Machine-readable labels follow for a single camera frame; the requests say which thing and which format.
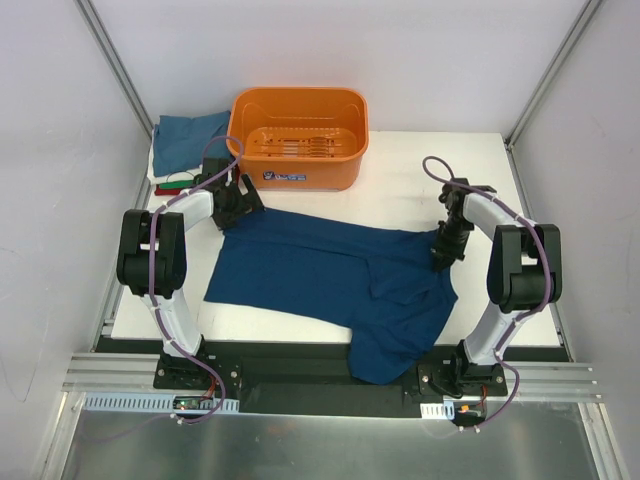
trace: green fabric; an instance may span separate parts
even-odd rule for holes
[[[158,185],[160,190],[172,190],[175,188],[189,188],[193,186],[193,180],[178,180],[177,182],[167,182]]]

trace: wire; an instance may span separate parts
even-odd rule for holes
[[[160,216],[160,214],[162,212],[164,212],[165,210],[167,210],[172,205],[175,205],[177,202],[179,202],[183,198],[187,198],[189,195],[197,192],[198,190],[201,190],[201,189],[205,188],[210,183],[215,182],[218,178],[222,177],[223,175],[226,175],[227,172],[232,170],[238,164],[238,162],[242,158],[242,155],[244,155],[244,145],[242,144],[242,142],[240,140],[238,140],[235,137],[229,136],[229,135],[220,135],[218,137],[213,137],[211,139],[211,141],[209,141],[209,143],[207,143],[207,145],[204,147],[204,150],[202,152],[203,161],[204,161],[205,155],[207,153],[207,150],[209,150],[211,145],[213,145],[214,143],[219,142],[221,140],[224,140],[224,141],[231,140],[232,142],[235,142],[238,145],[238,147],[239,147],[238,148],[238,156],[235,158],[235,160],[233,162],[231,162],[226,168],[224,168],[220,172],[216,173],[215,175],[213,175],[212,177],[208,178],[204,182],[196,185],[191,190],[183,191],[182,193],[180,193],[180,195],[172,198],[166,204],[160,206],[155,212],[153,212],[153,216],[151,217],[151,228],[150,228],[151,231],[150,231],[150,234],[149,234],[149,245],[150,245],[150,248],[149,248],[149,299],[151,300],[151,305],[153,305],[153,307],[154,307],[154,317],[156,319],[156,323],[158,324],[158,328],[160,329],[160,332],[162,332],[162,336],[165,338],[165,340],[173,348],[175,348],[176,351],[178,351],[183,357],[185,357],[186,359],[190,360],[192,363],[196,364],[198,367],[200,367],[203,370],[207,371],[211,376],[213,376],[216,379],[216,381],[218,382],[218,385],[220,385],[220,401],[216,405],[214,405],[211,410],[209,410],[207,413],[205,413],[204,415],[202,415],[200,417],[193,418],[193,419],[188,419],[188,418],[181,419],[184,423],[188,423],[188,424],[200,423],[200,422],[203,422],[203,421],[207,420],[208,418],[211,418],[211,416],[217,410],[222,408],[222,406],[224,404],[224,401],[225,401],[225,399],[227,397],[227,390],[226,390],[226,388],[224,386],[224,382],[222,381],[222,378],[220,377],[220,375],[218,375],[218,372],[216,372],[209,365],[207,365],[206,363],[201,362],[196,357],[194,357],[189,352],[187,352],[184,348],[182,348],[182,346],[180,344],[178,344],[178,342],[176,342],[171,337],[171,334],[169,333],[169,331],[167,330],[166,326],[164,325],[164,322],[162,320],[162,315],[160,314],[160,309],[158,308],[158,299],[156,298],[156,295],[155,295],[156,249],[154,247],[155,247],[155,244],[156,244],[157,228],[158,228],[158,217]]]
[[[209,389],[204,392],[204,394],[200,397],[200,401],[204,401],[204,400],[211,400],[211,397],[213,396],[213,393],[216,390],[216,379],[213,378],[212,375],[209,375],[209,377],[211,378],[211,386],[209,387]]]
[[[444,178],[438,177],[437,175],[433,174],[429,170],[429,168],[427,167],[427,162],[429,160],[435,160],[436,162],[438,162],[441,165],[443,165],[447,169],[447,171],[449,172],[450,179],[446,180]],[[551,296],[551,273],[549,271],[549,260],[547,259],[547,254],[544,251],[544,247],[542,245],[542,241],[540,240],[540,237],[538,236],[538,233],[535,231],[535,228],[533,228],[533,225],[531,225],[531,223],[528,220],[526,220],[526,219],[522,218],[520,215],[518,215],[515,211],[513,211],[506,203],[504,203],[499,198],[489,194],[488,192],[485,192],[485,191],[480,190],[478,188],[472,187],[470,185],[465,185],[463,183],[458,183],[458,182],[453,181],[452,179],[455,178],[455,175],[453,173],[453,169],[442,158],[436,157],[436,156],[433,156],[433,155],[425,157],[422,160],[422,169],[424,170],[424,172],[429,177],[431,177],[432,179],[434,179],[437,182],[443,183],[445,185],[451,185],[451,186],[454,186],[454,187],[458,187],[458,188],[461,188],[463,190],[467,190],[467,191],[472,192],[472,193],[477,193],[481,197],[484,197],[484,198],[490,200],[491,202],[493,202],[496,205],[498,205],[511,218],[513,218],[515,221],[517,221],[518,223],[523,225],[529,231],[529,234],[533,238],[533,243],[535,244],[536,249],[538,250],[538,257],[539,257],[540,263],[542,265],[542,272],[544,274],[544,283],[545,283],[545,285],[544,285],[544,295],[542,297],[542,301],[540,302],[540,304],[537,307],[532,308],[531,310],[529,310],[527,312],[522,312],[519,315],[517,315],[516,318],[514,319],[514,324],[513,325],[515,326],[518,323],[524,323],[524,321],[527,318],[531,317],[532,315],[535,315],[538,312],[541,312],[544,309],[544,307],[546,307],[547,304],[549,303],[549,297]],[[510,372],[512,372],[515,375],[515,382],[513,384],[513,389],[511,390],[511,394],[509,395],[507,400],[502,404],[502,406],[494,414],[492,414],[484,422],[482,422],[482,425],[486,425],[488,422],[493,421],[496,417],[498,417],[500,414],[502,414],[502,412],[504,412],[505,409],[509,405],[511,405],[511,402],[513,402],[513,399],[518,394],[518,388],[520,387],[520,374],[518,373],[518,370],[516,370],[514,367],[512,367],[511,365],[506,363],[504,360],[502,360],[502,358],[500,356],[500,353],[499,353],[500,350],[502,349],[502,347],[506,344],[506,342],[507,342],[509,336],[511,335],[512,331],[513,331],[512,328],[507,329],[507,331],[504,333],[502,338],[498,341],[498,344],[497,344],[496,348],[493,351],[493,355],[494,355],[496,361],[498,362],[498,364],[500,364],[500,366],[502,366],[502,368],[504,368],[506,370],[509,370]],[[465,431],[465,430],[475,430],[475,427],[467,428],[467,429],[464,429],[463,431]]]

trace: white wall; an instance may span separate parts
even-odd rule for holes
[[[0,478],[36,478],[147,139],[71,1],[0,7]]]
[[[640,478],[640,3],[605,2],[516,145],[535,216],[563,235],[560,306]]]
[[[360,90],[373,130],[507,134],[584,0],[95,0],[154,120],[259,85]]]

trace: folded towel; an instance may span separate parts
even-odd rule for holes
[[[162,177],[198,168],[207,143],[215,136],[226,135],[230,117],[229,111],[196,118],[160,116],[153,132],[153,175]],[[223,141],[211,145],[207,156],[231,158]]]
[[[192,168],[190,170],[187,170],[186,172],[177,172],[172,173],[171,175],[156,177],[153,174],[153,139],[151,140],[151,148],[149,149],[149,160],[147,163],[147,178],[149,179],[151,185],[160,185],[162,183],[174,181],[178,182],[182,180],[193,180],[193,178],[199,173],[202,173],[201,166],[199,166],[198,168]]]

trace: folded blue cloth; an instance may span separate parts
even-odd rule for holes
[[[229,111],[197,118],[161,115],[153,130],[153,174],[164,177],[199,167],[207,143],[227,134],[230,116]],[[224,141],[211,145],[207,156],[231,158]]]
[[[205,300],[351,328],[349,368],[367,382],[389,383],[429,351],[458,298],[449,270],[431,270],[436,232],[267,210],[224,235]]]

